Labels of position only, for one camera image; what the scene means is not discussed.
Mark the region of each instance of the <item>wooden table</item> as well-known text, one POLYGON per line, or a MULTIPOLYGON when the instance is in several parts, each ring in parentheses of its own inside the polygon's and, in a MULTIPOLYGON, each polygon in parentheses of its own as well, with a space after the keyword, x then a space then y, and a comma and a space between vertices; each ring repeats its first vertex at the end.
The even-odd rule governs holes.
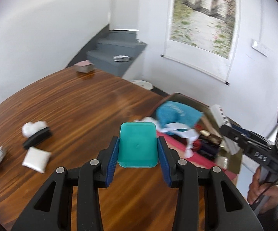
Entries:
MULTIPOLYGON (((92 74, 67 68, 22 89, 0 104, 0 146, 8 150, 0 165, 0 223, 10 230, 26 204, 59 166, 82 166, 107 148, 120 126, 146 115, 161 96, 100 70, 92 74), (46 172, 21 166, 26 122, 43 120, 53 136, 37 146, 52 152, 46 172)), ((104 230, 171 230, 177 190, 165 184, 160 166, 117 166, 108 189, 99 190, 104 230)), ((74 189, 72 213, 76 213, 74 189)), ((76 214, 72 214, 76 230, 76 214)))

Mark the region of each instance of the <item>black device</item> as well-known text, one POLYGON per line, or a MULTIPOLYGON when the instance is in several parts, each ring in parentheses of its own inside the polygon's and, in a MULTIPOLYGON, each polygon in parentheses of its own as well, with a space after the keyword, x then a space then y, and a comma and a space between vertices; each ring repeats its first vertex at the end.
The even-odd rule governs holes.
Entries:
MULTIPOLYGON (((276 184, 278 182, 278 132, 275 144, 257 133, 247 130, 236 130, 227 125, 220 127, 223 136, 235 141, 243 150, 243 154, 262 166, 260 183, 276 184)), ((263 194, 251 205, 256 215, 268 200, 263 194)))
MULTIPOLYGON (((217 166, 195 167, 157 138, 158 158, 167 185, 179 188, 173 231, 197 231, 199 191, 205 192, 205 230, 262 231, 254 212, 227 175, 217 166)), ((77 230, 102 231, 98 188, 107 188, 115 171, 119 138, 113 137, 97 159, 82 167, 58 167, 27 204, 12 231, 70 231, 72 190, 78 186, 77 230)))
POLYGON ((42 143, 46 139, 52 136, 52 133, 50 131, 49 127, 43 128, 30 136, 24 143, 23 147, 24 149, 28 150, 32 146, 37 146, 38 144, 42 143))

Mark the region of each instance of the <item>teal plastic lid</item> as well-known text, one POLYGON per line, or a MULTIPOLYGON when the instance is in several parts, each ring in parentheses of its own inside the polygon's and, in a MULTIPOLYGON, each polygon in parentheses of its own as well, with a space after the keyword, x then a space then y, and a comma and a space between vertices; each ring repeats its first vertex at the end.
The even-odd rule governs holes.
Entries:
POLYGON ((122 167, 154 167, 158 163, 156 126, 152 122, 121 125, 118 155, 122 167))

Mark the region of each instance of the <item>human hand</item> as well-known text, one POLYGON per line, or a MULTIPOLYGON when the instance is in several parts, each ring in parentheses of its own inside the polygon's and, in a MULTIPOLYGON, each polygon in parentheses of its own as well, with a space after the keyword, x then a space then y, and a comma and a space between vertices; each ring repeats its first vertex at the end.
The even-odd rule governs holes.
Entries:
MULTIPOLYGON (((255 174, 252 177, 252 183, 249 185, 247 201, 250 205, 252 205, 254 201, 258 198, 258 196, 264 190, 266 190, 266 188, 270 186, 270 183, 265 183, 260 185, 259 183, 260 175, 261 175, 261 167, 258 167, 256 169, 255 174)), ((275 208, 278 205, 278 185, 271 186, 270 189, 268 189, 264 193, 264 195, 269 196, 269 199, 260 210, 260 214, 263 214, 266 211, 275 208)))

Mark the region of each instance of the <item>blue cloth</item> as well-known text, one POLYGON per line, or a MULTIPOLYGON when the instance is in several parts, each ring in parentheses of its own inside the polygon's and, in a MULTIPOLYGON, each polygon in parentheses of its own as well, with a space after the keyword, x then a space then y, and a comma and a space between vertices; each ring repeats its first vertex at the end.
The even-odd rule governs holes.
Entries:
POLYGON ((202 113, 188 105, 167 101, 156 110, 156 117, 162 128, 168 123, 184 123, 193 128, 200 120, 202 113))

